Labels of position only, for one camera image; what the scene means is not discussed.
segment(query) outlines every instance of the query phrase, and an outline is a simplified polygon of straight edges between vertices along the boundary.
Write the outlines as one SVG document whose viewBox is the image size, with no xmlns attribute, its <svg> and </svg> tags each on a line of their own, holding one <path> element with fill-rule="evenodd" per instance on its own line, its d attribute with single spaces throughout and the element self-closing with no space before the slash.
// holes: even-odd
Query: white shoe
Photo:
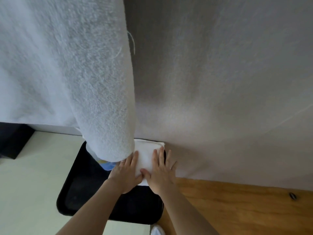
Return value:
<svg viewBox="0 0 313 235">
<path fill-rule="evenodd" d="M 151 229 L 151 235 L 165 235 L 164 230 L 159 225 L 154 225 Z"/>
</svg>

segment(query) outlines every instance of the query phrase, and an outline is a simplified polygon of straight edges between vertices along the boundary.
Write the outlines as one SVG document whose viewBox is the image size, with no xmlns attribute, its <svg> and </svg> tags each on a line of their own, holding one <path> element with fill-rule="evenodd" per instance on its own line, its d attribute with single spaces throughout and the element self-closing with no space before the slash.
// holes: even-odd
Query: folded white towel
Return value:
<svg viewBox="0 0 313 235">
<path fill-rule="evenodd" d="M 159 153 L 160 148 L 164 147 L 165 143 L 163 142 L 153 142 L 144 139 L 134 139 L 135 141 L 135 151 L 138 151 L 139 157 L 136 166 L 136 176 L 141 174 L 140 169 L 145 168 L 150 173 L 152 171 L 152 153 L 153 150 L 156 149 Z M 139 184 L 139 186 L 147 186 L 147 180 L 143 179 L 143 181 Z"/>
</svg>

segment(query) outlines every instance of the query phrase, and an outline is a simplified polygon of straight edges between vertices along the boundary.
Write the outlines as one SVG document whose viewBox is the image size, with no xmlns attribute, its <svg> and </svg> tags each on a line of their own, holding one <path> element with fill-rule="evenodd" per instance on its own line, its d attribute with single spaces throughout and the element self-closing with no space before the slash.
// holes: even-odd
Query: hand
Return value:
<svg viewBox="0 0 313 235">
<path fill-rule="evenodd" d="M 126 194 L 131 191 L 136 185 L 140 184 L 143 179 L 143 175 L 135 178 L 135 169 L 138 161 L 138 151 L 129 155 L 122 162 L 118 162 L 112 169 L 108 180 L 116 183 L 122 194 Z"/>
<path fill-rule="evenodd" d="M 169 150 L 164 164 L 164 148 L 160 148 L 159 156 L 157 151 L 154 150 L 152 155 L 152 173 L 150 174 L 146 169 L 140 170 L 147 180 L 150 189 L 157 195 L 160 195 L 162 189 L 175 186 L 177 161 L 171 166 L 171 154 L 172 151 Z"/>
</svg>

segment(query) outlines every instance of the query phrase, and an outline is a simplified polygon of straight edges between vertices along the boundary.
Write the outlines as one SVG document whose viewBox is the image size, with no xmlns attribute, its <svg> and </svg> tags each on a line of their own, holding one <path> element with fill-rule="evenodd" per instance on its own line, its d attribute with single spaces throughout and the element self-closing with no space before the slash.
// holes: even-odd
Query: finger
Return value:
<svg viewBox="0 0 313 235">
<path fill-rule="evenodd" d="M 159 152 L 159 165 L 161 167 L 164 167 L 164 147 L 160 148 L 160 152 Z"/>
<path fill-rule="evenodd" d="M 131 160 L 131 166 L 136 167 L 137 162 L 138 162 L 138 157 L 139 157 L 139 152 L 135 151 L 133 159 Z"/>
<path fill-rule="evenodd" d="M 120 166 L 124 166 L 124 165 L 125 165 L 125 162 L 126 162 L 126 159 L 124 159 L 123 161 L 121 161 L 119 165 L 120 165 Z"/>
<path fill-rule="evenodd" d="M 170 169 L 171 168 L 171 156 L 172 156 L 172 150 L 168 150 L 167 155 L 166 155 L 166 161 L 165 161 L 165 166 L 166 168 Z"/>
<path fill-rule="evenodd" d="M 153 169 L 159 167 L 159 162 L 157 161 L 157 150 L 156 149 L 153 150 L 153 154 L 152 154 L 152 167 L 153 167 Z"/>
<path fill-rule="evenodd" d="M 133 153 L 132 153 L 131 155 L 129 155 L 129 156 L 126 158 L 125 165 L 126 165 L 126 166 L 130 166 L 132 159 L 133 159 Z"/>
<path fill-rule="evenodd" d="M 142 173 L 143 177 L 147 180 L 147 182 L 151 179 L 151 174 L 144 168 L 140 169 L 140 172 Z"/>
<path fill-rule="evenodd" d="M 143 174 L 139 175 L 136 179 L 135 179 L 135 185 L 139 185 L 143 180 Z"/>
<path fill-rule="evenodd" d="M 174 163 L 174 165 L 172 166 L 172 168 L 171 168 L 172 171 L 176 171 L 177 164 L 178 164 L 178 161 L 176 161 L 176 162 Z"/>
</svg>

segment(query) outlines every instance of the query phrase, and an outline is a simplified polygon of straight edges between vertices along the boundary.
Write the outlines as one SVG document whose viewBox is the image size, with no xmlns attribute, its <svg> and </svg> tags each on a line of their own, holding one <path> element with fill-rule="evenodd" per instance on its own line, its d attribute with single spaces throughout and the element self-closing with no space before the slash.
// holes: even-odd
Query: right hand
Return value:
<svg viewBox="0 0 313 235">
<path fill-rule="evenodd" d="M 164 164 L 164 147 L 160 148 L 159 156 L 155 149 L 152 155 L 152 173 L 150 174 L 144 168 L 140 170 L 150 189 L 157 195 L 160 195 L 162 189 L 175 186 L 177 161 L 172 165 L 171 153 L 172 151 L 169 150 Z"/>
</svg>

